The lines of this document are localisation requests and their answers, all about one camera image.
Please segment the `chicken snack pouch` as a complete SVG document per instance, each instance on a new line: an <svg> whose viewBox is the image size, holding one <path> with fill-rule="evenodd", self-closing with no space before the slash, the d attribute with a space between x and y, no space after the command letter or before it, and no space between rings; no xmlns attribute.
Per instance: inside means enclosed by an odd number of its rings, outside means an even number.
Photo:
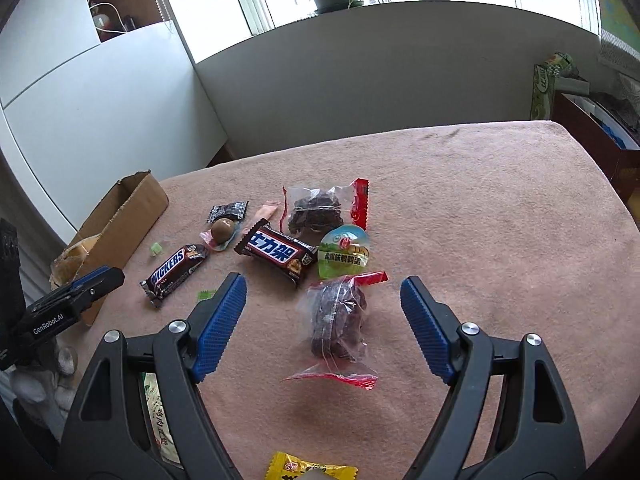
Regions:
<svg viewBox="0 0 640 480"><path fill-rule="evenodd" d="M160 396L160 387L155 374L143 374L143 390L154 440L160 451L160 457L168 464L182 467L174 439L171 437L168 419Z"/></svg>

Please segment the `brown Snickers bar English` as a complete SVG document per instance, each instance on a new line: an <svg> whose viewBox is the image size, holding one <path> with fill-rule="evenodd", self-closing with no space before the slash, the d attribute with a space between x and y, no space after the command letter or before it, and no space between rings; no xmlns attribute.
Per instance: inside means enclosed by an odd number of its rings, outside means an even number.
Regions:
<svg viewBox="0 0 640 480"><path fill-rule="evenodd" d="M140 282L141 288L153 307L163 301L180 286L209 256L202 244L183 245L165 260L151 275Z"/></svg>

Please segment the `yellow candy packet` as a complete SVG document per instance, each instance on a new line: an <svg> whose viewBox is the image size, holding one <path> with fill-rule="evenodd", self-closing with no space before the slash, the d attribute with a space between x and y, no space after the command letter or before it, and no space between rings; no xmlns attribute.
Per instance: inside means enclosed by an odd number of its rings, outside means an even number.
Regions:
<svg viewBox="0 0 640 480"><path fill-rule="evenodd" d="M302 478L311 471L340 480L355 480L359 474L355 466L311 462L285 452L275 452L270 460L265 479L293 480Z"/></svg>

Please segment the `braised egg clear wrapper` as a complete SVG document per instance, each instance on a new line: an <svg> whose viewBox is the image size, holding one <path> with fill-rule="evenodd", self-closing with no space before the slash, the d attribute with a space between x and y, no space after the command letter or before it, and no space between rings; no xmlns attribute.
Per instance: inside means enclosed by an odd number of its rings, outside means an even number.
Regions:
<svg viewBox="0 0 640 480"><path fill-rule="evenodd" d="M229 218L219 218L200 233L204 245L213 252L223 252L240 232L240 222Z"/></svg>

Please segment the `small black candy packet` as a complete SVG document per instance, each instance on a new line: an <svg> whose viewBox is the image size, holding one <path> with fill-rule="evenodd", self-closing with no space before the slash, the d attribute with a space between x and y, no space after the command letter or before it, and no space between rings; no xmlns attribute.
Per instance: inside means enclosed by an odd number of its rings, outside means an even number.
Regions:
<svg viewBox="0 0 640 480"><path fill-rule="evenodd" d="M241 222L246 216L248 200L239 200L238 202L232 202L224 205L215 205L209 211L206 222L213 224L220 219L228 219L234 222Z"/></svg>

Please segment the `small pink candy packet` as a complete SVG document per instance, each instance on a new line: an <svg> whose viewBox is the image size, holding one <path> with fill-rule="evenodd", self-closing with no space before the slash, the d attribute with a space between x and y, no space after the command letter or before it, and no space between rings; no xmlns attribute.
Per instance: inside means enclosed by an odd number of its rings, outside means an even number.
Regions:
<svg viewBox="0 0 640 480"><path fill-rule="evenodd" d="M259 206L257 211L254 214L252 221L250 222L251 226L254 226L259 221L267 220L270 221L273 216L278 212L280 208L280 204L275 200L268 200Z"/></svg>

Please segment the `Snickers bar Chinese label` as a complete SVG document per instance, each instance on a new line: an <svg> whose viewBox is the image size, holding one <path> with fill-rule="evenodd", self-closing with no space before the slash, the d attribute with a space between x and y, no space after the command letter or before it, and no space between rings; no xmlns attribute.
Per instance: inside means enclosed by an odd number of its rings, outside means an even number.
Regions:
<svg viewBox="0 0 640 480"><path fill-rule="evenodd" d="M297 287L318 261L318 248L286 235L260 218L235 245L234 251L268 263Z"/></svg>

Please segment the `green quail egg pouch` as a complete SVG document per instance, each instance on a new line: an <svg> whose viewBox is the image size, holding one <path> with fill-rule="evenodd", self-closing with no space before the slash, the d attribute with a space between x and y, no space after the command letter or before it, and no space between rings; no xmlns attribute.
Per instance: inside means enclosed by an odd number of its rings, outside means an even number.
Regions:
<svg viewBox="0 0 640 480"><path fill-rule="evenodd" d="M318 246L318 272L322 280L364 271L370 258L368 233L354 224L340 226L322 238Z"/></svg>

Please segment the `clear dark jujube bag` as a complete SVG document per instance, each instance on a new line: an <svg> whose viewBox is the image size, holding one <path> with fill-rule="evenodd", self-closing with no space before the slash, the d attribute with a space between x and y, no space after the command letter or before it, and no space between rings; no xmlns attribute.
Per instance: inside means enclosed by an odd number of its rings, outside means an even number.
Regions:
<svg viewBox="0 0 640 480"><path fill-rule="evenodd" d="M292 237L309 232L326 234L340 226L366 230L369 219L370 181L358 178L349 185L328 188L284 186L280 231Z"/></svg>

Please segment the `bagged sliced bread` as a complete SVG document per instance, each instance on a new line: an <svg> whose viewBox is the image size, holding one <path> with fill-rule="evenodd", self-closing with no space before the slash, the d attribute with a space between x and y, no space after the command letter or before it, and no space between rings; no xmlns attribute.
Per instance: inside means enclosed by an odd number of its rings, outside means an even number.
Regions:
<svg viewBox="0 0 640 480"><path fill-rule="evenodd" d="M49 283L52 290L70 284L80 267L88 258L91 249L96 246L100 234L89 236L67 247L51 264Z"/></svg>

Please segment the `brown cardboard box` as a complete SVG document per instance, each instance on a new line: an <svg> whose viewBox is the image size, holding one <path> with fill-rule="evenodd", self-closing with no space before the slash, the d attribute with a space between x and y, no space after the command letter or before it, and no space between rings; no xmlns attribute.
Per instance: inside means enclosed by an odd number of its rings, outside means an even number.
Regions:
<svg viewBox="0 0 640 480"><path fill-rule="evenodd" d="M168 205L168 196L149 170L117 181L65 247L100 234L74 280L100 266L126 266Z"/></svg>

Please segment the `white cabinet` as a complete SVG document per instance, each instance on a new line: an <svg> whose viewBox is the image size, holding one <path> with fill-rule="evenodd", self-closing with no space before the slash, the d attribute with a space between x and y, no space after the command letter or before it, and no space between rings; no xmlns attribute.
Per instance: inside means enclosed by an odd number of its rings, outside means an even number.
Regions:
<svg viewBox="0 0 640 480"><path fill-rule="evenodd" d="M227 136L168 0L1 0L1 151L61 240L119 178L206 167Z"/></svg>

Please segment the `pink table cloth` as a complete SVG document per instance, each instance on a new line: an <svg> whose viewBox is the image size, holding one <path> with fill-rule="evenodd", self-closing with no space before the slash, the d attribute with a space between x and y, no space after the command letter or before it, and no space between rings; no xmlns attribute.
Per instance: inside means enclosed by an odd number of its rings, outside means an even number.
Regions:
<svg viewBox="0 0 640 480"><path fill-rule="evenodd" d="M265 263L213 254L160 308L140 287L168 252L198 238L209 209L277 200L285 185L370 182L372 270L363 326L378 373L371 390L297 379L296 308L304 285ZM192 310L231 272L247 304L214 374L200 390L224 446L247 479L271 457L356 466L363 479L399 479L447 393L428 369L399 304L418 276L433 297L486 333L536 333L570 395L587 460L623 425L639 395L639 231L592 158L552 122L401 130L312 144L168 179L168 208L126 266L96 322L70 337L87 363L112 328L154 333Z"/></svg>

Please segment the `green printed bag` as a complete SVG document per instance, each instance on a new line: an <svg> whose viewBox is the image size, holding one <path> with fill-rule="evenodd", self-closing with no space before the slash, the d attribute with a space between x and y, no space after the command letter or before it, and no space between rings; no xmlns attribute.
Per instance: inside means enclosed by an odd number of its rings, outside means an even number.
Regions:
<svg viewBox="0 0 640 480"><path fill-rule="evenodd" d="M573 58L564 52L555 52L551 58L534 66L532 102L529 118L547 120L551 118L555 92L589 91L589 84L579 76Z"/></svg>

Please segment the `landscape painting scroll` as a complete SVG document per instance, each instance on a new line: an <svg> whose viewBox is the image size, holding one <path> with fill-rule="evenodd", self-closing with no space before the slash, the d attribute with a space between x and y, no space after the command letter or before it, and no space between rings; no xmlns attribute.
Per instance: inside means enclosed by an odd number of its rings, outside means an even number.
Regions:
<svg viewBox="0 0 640 480"><path fill-rule="evenodd" d="M639 11L632 0L599 0L601 36L628 52L639 51Z"/></svg>

